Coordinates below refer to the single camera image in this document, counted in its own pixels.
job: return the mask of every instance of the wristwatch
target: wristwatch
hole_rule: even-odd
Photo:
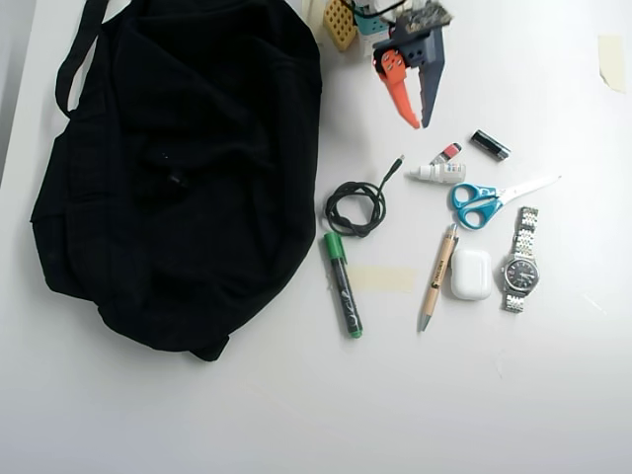
[[[513,249],[505,266],[501,268],[505,277],[504,309],[521,313],[524,299],[533,291],[540,280],[540,271],[533,257],[533,238],[537,225],[537,209],[523,207],[518,216],[518,226],[513,237]]]

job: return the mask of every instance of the black cable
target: black cable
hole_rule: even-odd
[[[332,230],[340,235],[354,235],[355,237],[366,237],[370,232],[382,223],[386,217],[386,197],[382,189],[391,176],[402,166],[404,155],[399,157],[388,170],[382,183],[377,187],[372,183],[349,181],[340,185],[334,193],[329,196],[325,204],[325,215]],[[364,196],[373,202],[373,212],[371,218],[366,224],[353,224],[348,218],[340,215],[338,212],[338,202],[349,196]]]
[[[364,13],[362,10],[359,10],[359,9],[356,8],[356,2],[354,2],[354,0],[352,0],[351,4],[347,3],[347,0],[340,0],[340,1],[341,1],[341,3],[343,5],[345,5],[347,8],[349,8],[355,15],[358,15],[360,18],[375,18],[375,17],[379,17],[381,15],[384,15],[387,12],[390,12],[391,10],[395,10],[397,7],[399,7],[401,5],[404,5],[404,3],[406,3],[406,0],[400,0],[399,2],[395,2],[390,7],[387,7],[384,10],[381,10],[379,12]]]

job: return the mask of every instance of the tape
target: tape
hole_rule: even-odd
[[[625,59],[623,38],[599,37],[599,72],[610,89],[625,94]]]
[[[416,269],[408,267],[347,266],[353,291],[404,291],[415,289]]]

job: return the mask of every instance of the silver watch strap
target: silver watch strap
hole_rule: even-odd
[[[533,258],[537,213],[538,210],[533,207],[523,207],[520,210],[520,221],[513,237],[513,252],[520,257]]]
[[[512,313],[521,313],[524,310],[524,296],[506,293],[505,309]]]

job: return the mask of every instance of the white earbud case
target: white earbud case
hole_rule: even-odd
[[[480,300],[492,294],[492,258],[482,250],[452,254],[452,293],[460,299]]]

